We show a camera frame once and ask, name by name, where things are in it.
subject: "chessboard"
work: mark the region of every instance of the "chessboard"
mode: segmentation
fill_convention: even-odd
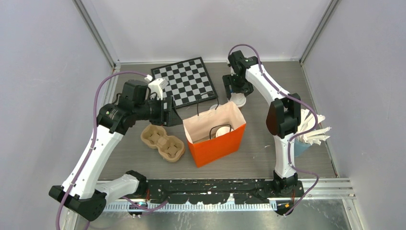
[[[203,102],[217,98],[201,57],[154,68],[151,72],[156,79],[165,78],[168,81],[163,89],[163,97],[173,97],[175,108],[195,104],[199,99]]]

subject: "bundle of white utensils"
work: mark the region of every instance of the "bundle of white utensils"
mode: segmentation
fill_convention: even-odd
[[[313,116],[313,114],[309,113],[308,109],[301,110],[301,118],[302,118],[302,121],[297,128],[298,132],[303,132],[303,131],[309,130],[315,125],[315,122],[316,122],[315,117]],[[323,115],[317,115],[318,123],[320,124],[320,122],[324,121],[325,118],[326,117]],[[311,144],[311,145],[313,143],[315,143],[315,144],[320,145],[322,140],[326,141],[327,138],[330,137],[330,136],[324,135],[330,129],[331,129],[331,127],[313,130],[311,132],[298,136],[297,139],[302,143]]]

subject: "paper bag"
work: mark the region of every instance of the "paper bag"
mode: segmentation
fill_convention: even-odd
[[[234,131],[219,137],[213,137],[216,128],[231,125]],[[183,120],[189,149],[197,167],[202,167],[212,161],[238,150],[244,135],[246,121],[234,102],[228,102]]]

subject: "gift bag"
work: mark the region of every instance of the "gift bag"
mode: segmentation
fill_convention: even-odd
[[[183,120],[189,149],[197,167],[238,150],[244,135],[246,121],[234,102],[228,102]],[[215,137],[221,127],[230,132]]]

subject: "white panel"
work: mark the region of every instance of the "white panel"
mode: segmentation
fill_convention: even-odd
[[[406,1],[341,1],[305,62],[367,229],[405,229]]]
[[[299,59],[329,0],[89,0],[121,62],[225,60],[249,43],[264,60]]]
[[[72,1],[1,1],[0,31],[0,226],[55,229],[48,191],[86,147],[111,69]]]

